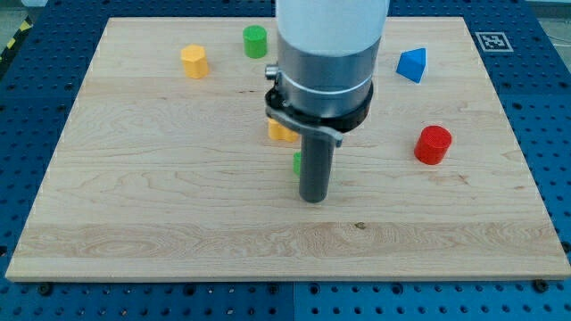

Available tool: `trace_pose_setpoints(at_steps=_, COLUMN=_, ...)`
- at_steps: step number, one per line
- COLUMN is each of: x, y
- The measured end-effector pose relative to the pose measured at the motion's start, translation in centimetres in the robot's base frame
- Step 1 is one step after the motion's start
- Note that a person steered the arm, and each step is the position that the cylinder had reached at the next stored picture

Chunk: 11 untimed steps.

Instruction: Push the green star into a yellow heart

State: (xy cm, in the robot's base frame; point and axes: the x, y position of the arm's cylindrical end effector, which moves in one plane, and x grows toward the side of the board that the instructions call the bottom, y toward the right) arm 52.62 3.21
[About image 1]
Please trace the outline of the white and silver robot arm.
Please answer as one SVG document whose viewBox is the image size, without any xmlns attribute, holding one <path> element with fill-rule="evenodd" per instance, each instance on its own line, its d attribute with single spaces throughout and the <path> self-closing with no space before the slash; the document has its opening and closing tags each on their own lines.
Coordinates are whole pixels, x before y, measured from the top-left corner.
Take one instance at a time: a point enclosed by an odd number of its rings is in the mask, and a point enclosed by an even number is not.
<svg viewBox="0 0 571 321">
<path fill-rule="evenodd" d="M 389 0 L 277 0 L 277 63 L 266 78 L 297 111 L 342 117 L 372 86 Z"/>
</svg>

